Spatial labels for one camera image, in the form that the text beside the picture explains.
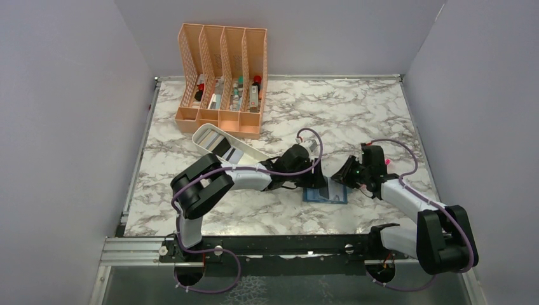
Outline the teal card holder wallet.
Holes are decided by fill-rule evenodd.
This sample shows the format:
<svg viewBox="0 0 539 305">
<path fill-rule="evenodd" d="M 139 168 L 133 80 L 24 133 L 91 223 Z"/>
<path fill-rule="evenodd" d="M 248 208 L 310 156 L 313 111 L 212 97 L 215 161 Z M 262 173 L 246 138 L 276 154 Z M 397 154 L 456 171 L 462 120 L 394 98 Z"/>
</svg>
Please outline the teal card holder wallet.
<svg viewBox="0 0 539 305">
<path fill-rule="evenodd" d="M 303 201 L 308 203 L 347 204 L 348 189 L 346 186 L 324 177 L 325 187 L 320 189 L 303 189 Z"/>
</svg>

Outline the black credit card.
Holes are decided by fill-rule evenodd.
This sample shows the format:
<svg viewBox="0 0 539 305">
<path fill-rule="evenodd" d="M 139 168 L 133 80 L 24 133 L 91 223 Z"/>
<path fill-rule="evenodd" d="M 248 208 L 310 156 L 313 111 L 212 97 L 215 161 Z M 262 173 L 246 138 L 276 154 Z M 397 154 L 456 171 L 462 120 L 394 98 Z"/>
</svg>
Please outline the black credit card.
<svg viewBox="0 0 539 305">
<path fill-rule="evenodd" d="M 318 198 L 320 200 L 332 201 L 332 191 L 328 187 L 320 188 L 318 190 Z"/>
</svg>

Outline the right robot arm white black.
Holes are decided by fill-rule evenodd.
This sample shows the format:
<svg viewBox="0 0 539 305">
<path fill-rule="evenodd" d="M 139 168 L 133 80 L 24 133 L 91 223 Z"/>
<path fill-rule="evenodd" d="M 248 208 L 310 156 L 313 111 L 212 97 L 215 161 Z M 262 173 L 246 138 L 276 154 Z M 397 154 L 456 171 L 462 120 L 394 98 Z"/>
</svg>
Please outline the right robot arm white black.
<svg viewBox="0 0 539 305">
<path fill-rule="evenodd" d="M 373 199 L 395 206 L 416 227 L 396 223 L 372 227 L 366 243 L 368 253 L 381 259 L 392 250 L 400 252 L 417 259 L 430 275 L 466 273 L 475 267 L 479 254 L 467 211 L 420 193 L 404 180 L 407 173 L 390 173 L 378 143 L 363 143 L 360 156 L 349 156 L 331 179 L 350 189 L 365 187 Z"/>
</svg>

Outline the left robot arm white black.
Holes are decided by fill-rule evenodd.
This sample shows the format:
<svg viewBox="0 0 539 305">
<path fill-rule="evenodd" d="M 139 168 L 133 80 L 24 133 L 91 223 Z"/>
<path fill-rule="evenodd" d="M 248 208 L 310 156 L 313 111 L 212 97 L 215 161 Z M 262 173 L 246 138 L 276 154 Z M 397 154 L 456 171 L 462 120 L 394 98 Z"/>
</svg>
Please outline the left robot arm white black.
<svg viewBox="0 0 539 305">
<path fill-rule="evenodd" d="M 213 153 L 204 155 L 170 183 L 172 207 L 177 212 L 177 255 L 185 261 L 197 258 L 203 216 L 228 191 L 272 191 L 283 188 L 287 182 L 308 189 L 321 189 L 327 185 L 320 160 L 311 159 L 309 150 L 299 144 L 281 156 L 254 165 L 235 165 L 221 161 Z"/>
</svg>

